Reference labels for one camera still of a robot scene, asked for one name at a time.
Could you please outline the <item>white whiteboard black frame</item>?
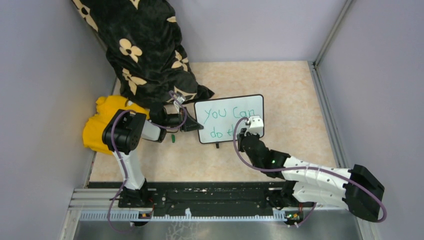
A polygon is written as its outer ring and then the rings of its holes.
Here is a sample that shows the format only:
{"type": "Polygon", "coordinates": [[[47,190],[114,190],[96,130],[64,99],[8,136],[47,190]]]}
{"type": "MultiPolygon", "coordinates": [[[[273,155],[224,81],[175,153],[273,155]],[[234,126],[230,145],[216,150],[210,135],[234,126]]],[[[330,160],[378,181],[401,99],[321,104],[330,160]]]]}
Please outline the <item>white whiteboard black frame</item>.
{"type": "Polygon", "coordinates": [[[231,142],[241,118],[265,119],[264,96],[261,94],[217,98],[194,104],[195,118],[203,126],[198,131],[201,144],[231,142]]]}

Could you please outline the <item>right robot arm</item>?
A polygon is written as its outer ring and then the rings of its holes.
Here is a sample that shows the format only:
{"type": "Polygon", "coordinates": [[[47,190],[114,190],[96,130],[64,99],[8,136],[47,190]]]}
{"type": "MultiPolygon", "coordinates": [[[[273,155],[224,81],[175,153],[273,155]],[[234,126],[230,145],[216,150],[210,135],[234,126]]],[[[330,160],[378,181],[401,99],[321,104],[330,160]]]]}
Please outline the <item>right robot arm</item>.
{"type": "Polygon", "coordinates": [[[237,134],[234,145],[237,154],[247,155],[249,160],[243,163],[248,167],[291,185],[281,193],[287,206],[298,202],[334,205],[373,223],[381,223],[387,217],[382,203],[385,187],[365,166],[356,164],[349,169],[310,163],[269,149],[246,128],[237,134]]]}

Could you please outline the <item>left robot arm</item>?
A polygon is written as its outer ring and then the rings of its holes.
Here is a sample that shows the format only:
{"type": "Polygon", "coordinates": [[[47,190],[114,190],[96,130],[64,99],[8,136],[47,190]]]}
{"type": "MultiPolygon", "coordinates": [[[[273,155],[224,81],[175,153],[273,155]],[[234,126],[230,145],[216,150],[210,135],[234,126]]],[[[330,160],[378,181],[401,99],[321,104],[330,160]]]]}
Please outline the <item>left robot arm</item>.
{"type": "Polygon", "coordinates": [[[161,143],[168,130],[191,132],[204,127],[195,120],[186,107],[177,107],[177,113],[167,113],[162,103],[155,103],[148,113],[118,109],[104,128],[102,142],[115,156],[123,177],[118,190],[118,207],[136,208],[151,204],[151,194],[135,153],[140,140],[161,143]]]}

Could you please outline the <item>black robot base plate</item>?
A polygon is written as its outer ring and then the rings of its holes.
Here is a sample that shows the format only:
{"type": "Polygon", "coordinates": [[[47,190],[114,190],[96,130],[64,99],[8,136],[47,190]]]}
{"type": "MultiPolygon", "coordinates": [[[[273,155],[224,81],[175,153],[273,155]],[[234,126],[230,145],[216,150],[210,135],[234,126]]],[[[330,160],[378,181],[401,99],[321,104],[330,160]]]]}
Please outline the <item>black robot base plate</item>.
{"type": "Polygon", "coordinates": [[[140,193],[124,189],[120,208],[152,208],[155,217],[271,216],[273,210],[297,209],[300,205],[289,189],[278,182],[147,182],[140,193]]]}

